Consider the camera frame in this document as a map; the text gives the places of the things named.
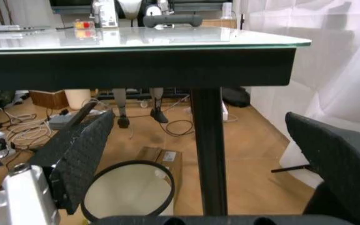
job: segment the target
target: black handle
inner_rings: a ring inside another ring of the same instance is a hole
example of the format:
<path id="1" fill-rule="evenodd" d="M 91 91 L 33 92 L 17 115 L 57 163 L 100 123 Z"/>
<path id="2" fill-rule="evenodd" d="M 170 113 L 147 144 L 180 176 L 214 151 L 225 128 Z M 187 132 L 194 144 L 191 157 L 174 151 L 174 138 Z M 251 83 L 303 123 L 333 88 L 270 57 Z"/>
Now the black handle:
<path id="1" fill-rule="evenodd" d="M 179 24 L 188 23 L 193 27 L 199 27 L 202 24 L 200 15 L 147 15 L 144 16 L 144 25 L 153 28 L 159 24 Z"/>

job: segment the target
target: black table leg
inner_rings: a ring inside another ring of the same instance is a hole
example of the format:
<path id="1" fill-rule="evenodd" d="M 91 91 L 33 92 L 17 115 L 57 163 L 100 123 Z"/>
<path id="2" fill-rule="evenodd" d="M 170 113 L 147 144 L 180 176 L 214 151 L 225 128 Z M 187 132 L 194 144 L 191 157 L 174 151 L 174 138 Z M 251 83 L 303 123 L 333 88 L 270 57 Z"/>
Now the black table leg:
<path id="1" fill-rule="evenodd" d="M 226 216 L 226 166 L 220 88 L 192 89 L 191 106 L 203 213 L 206 216 Z"/>

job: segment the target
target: glass table top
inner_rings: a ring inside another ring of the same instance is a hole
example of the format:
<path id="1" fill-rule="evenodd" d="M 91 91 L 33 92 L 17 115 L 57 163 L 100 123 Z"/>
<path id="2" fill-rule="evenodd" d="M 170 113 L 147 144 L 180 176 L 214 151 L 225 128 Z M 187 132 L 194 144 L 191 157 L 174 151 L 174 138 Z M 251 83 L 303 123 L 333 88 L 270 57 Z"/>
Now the glass table top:
<path id="1" fill-rule="evenodd" d="M 220 27 L 0 32 L 0 54 L 295 48 L 311 40 Z"/>

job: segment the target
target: black bag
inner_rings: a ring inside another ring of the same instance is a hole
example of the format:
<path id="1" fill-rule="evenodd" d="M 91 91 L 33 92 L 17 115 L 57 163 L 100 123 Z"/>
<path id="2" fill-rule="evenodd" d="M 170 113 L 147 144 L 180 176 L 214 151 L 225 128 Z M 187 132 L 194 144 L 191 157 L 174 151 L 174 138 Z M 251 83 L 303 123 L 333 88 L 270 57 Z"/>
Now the black bag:
<path id="1" fill-rule="evenodd" d="M 240 108 L 250 105 L 250 95 L 242 87 L 222 88 L 223 101 Z"/>

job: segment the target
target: black table frame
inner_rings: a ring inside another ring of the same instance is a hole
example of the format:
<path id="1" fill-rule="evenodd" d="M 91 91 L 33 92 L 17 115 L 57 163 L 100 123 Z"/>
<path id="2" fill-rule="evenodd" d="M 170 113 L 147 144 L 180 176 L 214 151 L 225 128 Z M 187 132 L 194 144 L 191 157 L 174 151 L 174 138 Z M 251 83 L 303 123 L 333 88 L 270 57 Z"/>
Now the black table frame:
<path id="1" fill-rule="evenodd" d="M 295 47 L 0 52 L 0 90 L 191 88 L 204 215 L 227 215 L 220 87 L 287 85 Z"/>

